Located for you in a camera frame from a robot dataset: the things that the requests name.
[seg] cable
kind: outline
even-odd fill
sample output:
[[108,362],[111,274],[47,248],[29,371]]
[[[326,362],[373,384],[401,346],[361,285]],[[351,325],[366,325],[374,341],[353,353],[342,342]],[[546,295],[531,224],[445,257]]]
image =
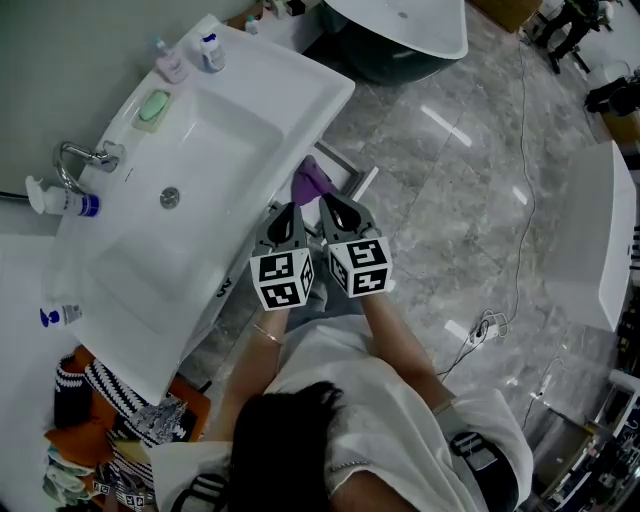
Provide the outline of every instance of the cable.
[[[525,129],[526,107],[527,107],[527,87],[525,83],[524,57],[522,55],[522,47],[520,45],[521,41],[518,37],[518,34],[515,35],[515,38],[516,38],[516,43],[518,44],[518,53],[520,55],[520,68],[522,69],[522,73],[520,76],[520,80],[522,81],[522,123],[521,123],[521,132],[520,132],[520,151],[522,153],[522,171],[523,171],[525,180],[527,182],[527,186],[529,187],[529,192],[531,193],[531,199],[532,199],[531,213],[527,218],[527,222],[525,224],[525,228],[524,228],[524,231],[522,232],[522,237],[520,238],[520,243],[518,245],[518,260],[516,263],[516,276],[515,276],[516,300],[513,308],[513,313],[510,315],[510,318],[508,319],[504,313],[493,313],[493,311],[491,310],[486,310],[482,314],[482,317],[478,322],[478,324],[476,324],[476,327],[474,327],[469,332],[467,337],[464,339],[462,346],[460,347],[460,350],[458,351],[458,354],[456,355],[456,358],[454,359],[454,362],[451,365],[451,367],[444,372],[438,373],[438,376],[444,375],[442,382],[444,382],[447,379],[447,377],[449,377],[449,374],[453,371],[453,369],[457,365],[460,364],[460,362],[462,362],[462,360],[465,357],[467,357],[469,354],[471,354],[471,352],[473,352],[475,349],[477,349],[480,345],[482,345],[485,342],[487,337],[487,327],[489,326],[487,315],[492,317],[494,322],[498,326],[498,336],[500,336],[501,338],[504,338],[507,336],[509,332],[509,325],[511,324],[511,322],[513,322],[513,320],[516,318],[516,315],[518,314],[518,307],[520,305],[520,288],[518,286],[518,279],[520,277],[520,267],[522,266],[522,246],[524,245],[524,240],[527,237],[527,234],[529,233],[529,229],[531,227],[531,221],[533,219],[533,215],[537,211],[538,204],[536,200],[536,195],[533,190],[533,184],[531,183],[531,179],[529,178],[529,173],[527,172],[527,157],[524,151],[524,129]],[[502,317],[504,319],[504,323],[502,325],[500,325],[500,323],[498,322],[497,317]],[[487,322],[487,326],[485,327],[484,337],[482,338],[482,340],[480,340],[480,342],[475,344],[469,351],[465,352],[461,356],[460,354],[462,353],[465,345],[469,343],[469,339],[471,338],[471,336],[475,332],[477,332],[478,329],[482,327],[484,322]],[[504,328],[504,332],[500,334],[500,329],[502,328]]]
[[[500,322],[498,322],[498,317],[502,317],[503,320],[504,320],[504,323],[500,324]],[[456,366],[458,366],[460,364],[460,362],[465,357],[467,357],[469,354],[471,354],[471,352],[473,352],[475,349],[477,349],[480,345],[482,345],[486,341],[487,334],[489,332],[489,326],[491,325],[489,323],[489,318],[493,319],[494,323],[498,327],[498,336],[500,338],[505,338],[507,336],[507,334],[509,333],[509,327],[507,325],[507,317],[505,316],[505,314],[504,313],[494,313],[490,309],[486,309],[482,313],[482,316],[480,317],[480,320],[478,321],[476,326],[473,329],[471,329],[471,331],[469,332],[467,337],[464,339],[462,345],[460,346],[460,350],[458,350],[458,353],[456,354],[456,357],[454,359],[453,364],[449,367],[448,370],[445,370],[444,372],[438,373],[438,376],[444,375],[444,378],[442,379],[442,382],[447,380],[447,377],[449,377],[449,374],[453,371],[453,369]],[[465,345],[467,343],[471,343],[470,338],[473,335],[475,335],[478,331],[483,332],[482,339],[478,343],[475,343],[474,346],[469,351],[464,353],[464,355],[460,356],[460,354],[462,354],[462,351],[463,351]]]
[[524,429],[527,427],[527,420],[529,419],[529,414],[531,413],[531,408],[533,407],[533,402],[536,401],[537,397],[533,397],[531,399],[531,402],[529,402],[529,408],[527,409],[527,414],[524,415],[524,422],[522,423],[522,432],[524,432]]
[[[564,331],[564,334],[562,335],[562,338],[560,339],[560,345],[562,345],[562,341],[565,339],[565,337],[567,336],[567,333],[569,332],[570,327],[567,327],[567,330]],[[582,336],[584,337],[584,334],[587,332],[587,328],[585,326],[584,331],[582,332]],[[549,370],[551,369],[551,366],[553,365],[553,363],[555,363],[556,361],[560,361],[560,364],[562,364],[562,369],[566,372],[567,367],[564,365],[564,361],[562,360],[561,357],[558,357],[558,351],[560,350],[560,347],[558,347],[556,349],[555,354],[553,354],[553,358],[551,359],[551,361],[549,361],[549,364],[547,365],[547,368],[544,370],[544,373],[542,374],[542,377],[540,377],[540,380],[538,381],[538,387],[540,387],[542,385],[542,383],[544,382],[545,377],[547,376],[547,373],[549,373]],[[531,408],[533,407],[533,402],[535,402],[536,400],[538,400],[542,395],[538,394],[535,395],[532,399],[531,402],[529,403],[529,408],[527,409],[526,414],[524,415],[524,421],[522,422],[522,432],[524,432],[525,427],[527,426],[527,420],[529,419],[529,414],[531,413]]]
[[525,84],[525,69],[524,69],[524,57],[522,56],[522,46],[520,45],[520,39],[516,34],[516,42],[518,43],[518,53],[520,54],[520,67],[522,68],[522,131],[520,133],[520,151],[522,152],[522,172],[524,174],[524,178],[527,181],[527,185],[529,186],[529,192],[531,193],[532,200],[532,208],[531,213],[529,214],[529,218],[527,219],[527,223],[525,225],[524,231],[522,233],[522,238],[520,239],[520,245],[518,246],[518,262],[516,263],[516,302],[513,308],[513,313],[509,320],[507,321],[507,325],[509,325],[515,319],[518,314],[518,306],[520,305],[520,289],[518,287],[518,278],[520,277],[520,267],[522,263],[522,246],[524,244],[524,239],[527,237],[527,233],[529,232],[529,228],[531,227],[531,220],[533,219],[533,215],[536,213],[538,209],[538,204],[536,201],[536,195],[533,191],[533,185],[531,184],[531,179],[529,178],[529,173],[527,172],[527,157],[524,152],[524,128],[525,128],[525,117],[526,117],[526,108],[527,108],[527,87]]

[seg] white sink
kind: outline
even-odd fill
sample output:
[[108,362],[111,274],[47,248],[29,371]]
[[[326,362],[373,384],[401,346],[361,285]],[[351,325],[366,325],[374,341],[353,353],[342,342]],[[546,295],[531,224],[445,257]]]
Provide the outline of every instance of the white sink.
[[[85,167],[80,183],[102,209],[93,219],[63,219],[44,279],[46,298],[82,306],[69,327],[80,342],[154,404],[209,332],[271,198],[354,88],[224,25],[217,34],[227,66],[205,73],[196,33],[178,45],[187,80],[170,85],[150,73],[111,121],[103,140],[123,144],[128,156],[112,174]],[[132,121],[157,88],[174,101],[149,134]],[[173,209],[160,204],[168,187],[180,194]]]

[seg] soap bar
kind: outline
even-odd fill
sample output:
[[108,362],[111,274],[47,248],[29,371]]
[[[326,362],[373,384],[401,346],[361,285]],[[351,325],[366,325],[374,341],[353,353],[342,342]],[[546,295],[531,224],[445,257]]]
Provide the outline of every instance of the soap bar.
[[166,91],[155,90],[140,107],[138,116],[143,121],[149,121],[157,116],[167,105],[170,94]]

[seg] bottle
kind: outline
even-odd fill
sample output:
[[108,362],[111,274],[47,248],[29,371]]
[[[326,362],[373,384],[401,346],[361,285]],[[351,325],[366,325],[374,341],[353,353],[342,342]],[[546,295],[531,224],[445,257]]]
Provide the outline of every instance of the bottle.
[[214,33],[215,25],[200,30],[200,51],[204,68],[210,73],[221,71],[226,65],[224,50],[220,46],[218,36]]
[[43,327],[62,327],[82,318],[82,308],[77,304],[51,303],[46,311],[40,309],[40,322]]
[[276,18],[281,20],[287,15],[287,8],[280,0],[273,0],[273,8],[271,9],[273,13],[276,15]]
[[154,38],[153,44],[159,54],[156,59],[156,67],[162,77],[171,84],[179,84],[184,81],[189,74],[189,70],[180,56],[158,36]]
[[249,16],[247,22],[244,24],[244,30],[255,36],[258,33],[258,20],[253,16]]
[[93,194],[76,194],[66,188],[42,189],[42,180],[27,176],[27,196],[31,207],[38,213],[95,217],[100,211],[100,198]]

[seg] gray tile floor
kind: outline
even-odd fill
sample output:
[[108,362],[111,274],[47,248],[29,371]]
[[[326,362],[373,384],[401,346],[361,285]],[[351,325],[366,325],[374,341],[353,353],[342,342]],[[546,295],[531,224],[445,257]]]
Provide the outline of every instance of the gray tile floor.
[[[402,87],[365,83],[329,45],[315,45],[312,58],[357,82],[324,138],[356,164],[381,169],[363,202],[391,240],[398,283],[392,298],[438,368],[447,369],[462,344],[447,322],[469,329],[485,309],[511,317],[517,304],[508,336],[486,342],[451,373],[453,391],[497,387],[522,422],[548,371],[550,386],[533,404],[527,430],[544,413],[542,402],[581,422],[599,406],[616,340],[572,325],[545,293],[542,268],[567,158],[594,144],[590,126],[599,137],[600,127],[582,109],[586,83],[569,58],[554,75],[542,52],[471,6],[467,27],[464,59]],[[522,243],[516,302],[518,248],[533,207],[521,149],[523,103],[522,149],[537,209]],[[254,293],[245,276],[183,367],[217,374],[212,397],[219,397],[255,311],[257,301],[247,297]]]

